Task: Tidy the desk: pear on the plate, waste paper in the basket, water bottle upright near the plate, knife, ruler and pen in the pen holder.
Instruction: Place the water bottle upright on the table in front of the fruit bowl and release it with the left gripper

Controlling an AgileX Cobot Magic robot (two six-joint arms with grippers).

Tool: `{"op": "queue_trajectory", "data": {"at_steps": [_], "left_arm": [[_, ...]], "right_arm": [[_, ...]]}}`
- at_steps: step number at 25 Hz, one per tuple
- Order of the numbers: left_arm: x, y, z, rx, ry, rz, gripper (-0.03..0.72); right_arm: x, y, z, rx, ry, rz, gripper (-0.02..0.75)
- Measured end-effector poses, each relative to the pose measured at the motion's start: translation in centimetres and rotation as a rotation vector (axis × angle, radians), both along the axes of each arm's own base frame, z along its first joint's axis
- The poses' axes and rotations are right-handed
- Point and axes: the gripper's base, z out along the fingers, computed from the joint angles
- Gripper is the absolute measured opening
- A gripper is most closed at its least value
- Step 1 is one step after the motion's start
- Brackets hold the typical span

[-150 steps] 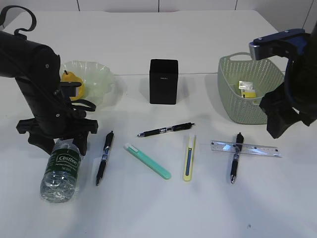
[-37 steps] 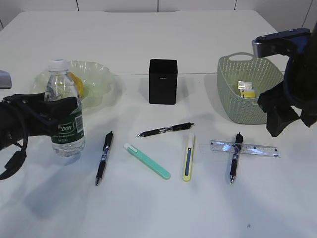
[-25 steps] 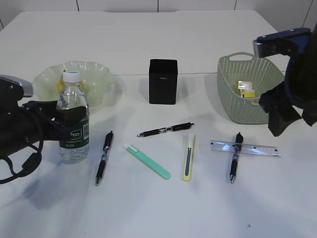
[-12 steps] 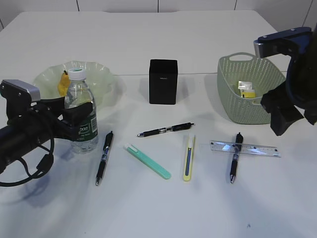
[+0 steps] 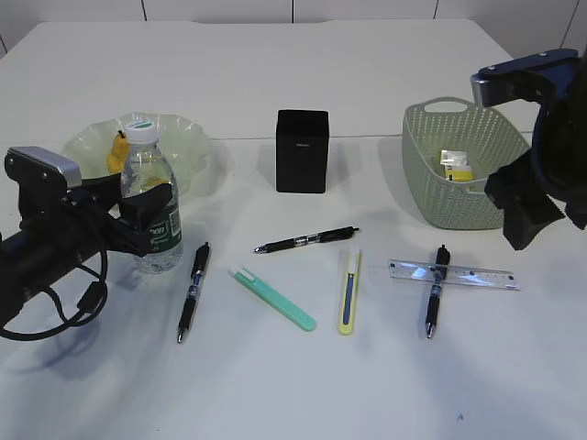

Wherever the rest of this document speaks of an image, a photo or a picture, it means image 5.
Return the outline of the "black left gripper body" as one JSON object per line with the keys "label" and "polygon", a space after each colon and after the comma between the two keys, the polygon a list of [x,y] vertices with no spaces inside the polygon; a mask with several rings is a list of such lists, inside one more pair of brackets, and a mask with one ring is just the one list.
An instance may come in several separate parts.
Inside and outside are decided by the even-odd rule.
{"label": "black left gripper body", "polygon": [[89,215],[68,208],[65,179],[55,170],[5,156],[7,177],[18,185],[19,233],[38,255],[43,247],[52,256],[89,255],[113,250],[136,256],[146,254],[145,233],[132,230],[120,218],[118,203],[105,215]]}

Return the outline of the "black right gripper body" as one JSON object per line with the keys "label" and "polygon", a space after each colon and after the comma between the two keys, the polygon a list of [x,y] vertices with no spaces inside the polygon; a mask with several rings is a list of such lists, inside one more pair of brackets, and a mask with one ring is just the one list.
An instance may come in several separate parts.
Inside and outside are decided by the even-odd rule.
{"label": "black right gripper body", "polygon": [[504,209],[506,191],[537,192],[565,203],[565,214],[586,227],[586,107],[561,104],[543,108],[531,148],[490,175],[485,192]]}

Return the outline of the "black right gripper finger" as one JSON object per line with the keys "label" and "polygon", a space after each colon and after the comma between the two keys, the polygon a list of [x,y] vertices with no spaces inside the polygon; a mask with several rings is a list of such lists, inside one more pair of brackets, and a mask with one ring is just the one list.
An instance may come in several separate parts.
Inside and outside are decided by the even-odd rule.
{"label": "black right gripper finger", "polygon": [[564,218],[561,210],[541,191],[503,194],[503,233],[514,250],[523,250],[545,227]]}

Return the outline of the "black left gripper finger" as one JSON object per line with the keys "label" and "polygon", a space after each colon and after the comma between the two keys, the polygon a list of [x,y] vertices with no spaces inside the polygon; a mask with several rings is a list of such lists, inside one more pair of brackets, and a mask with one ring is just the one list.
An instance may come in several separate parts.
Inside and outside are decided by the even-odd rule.
{"label": "black left gripper finger", "polygon": [[120,218],[132,230],[145,232],[171,201],[172,190],[170,183],[161,183],[146,192],[122,197],[119,200]]}
{"label": "black left gripper finger", "polygon": [[107,215],[121,197],[119,173],[83,179],[68,192],[68,208],[86,215]]}

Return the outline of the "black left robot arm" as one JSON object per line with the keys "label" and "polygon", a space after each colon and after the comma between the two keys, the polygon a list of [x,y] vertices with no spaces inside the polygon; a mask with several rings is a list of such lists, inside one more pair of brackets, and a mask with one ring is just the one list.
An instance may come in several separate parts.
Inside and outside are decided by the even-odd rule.
{"label": "black left robot arm", "polygon": [[145,256],[150,223],[172,198],[169,183],[123,197],[119,175],[85,180],[77,163],[53,153],[43,159],[10,148],[5,170],[18,185],[21,222],[18,232],[1,242],[3,323],[102,251]]}

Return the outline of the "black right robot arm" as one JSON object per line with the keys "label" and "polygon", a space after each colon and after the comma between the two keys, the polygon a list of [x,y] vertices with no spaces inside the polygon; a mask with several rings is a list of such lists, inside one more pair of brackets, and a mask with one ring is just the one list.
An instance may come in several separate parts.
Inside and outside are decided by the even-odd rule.
{"label": "black right robot arm", "polygon": [[526,248],[567,217],[586,227],[586,55],[551,49],[493,64],[471,76],[475,102],[539,105],[530,148],[492,173],[484,191],[504,213],[503,234]]}

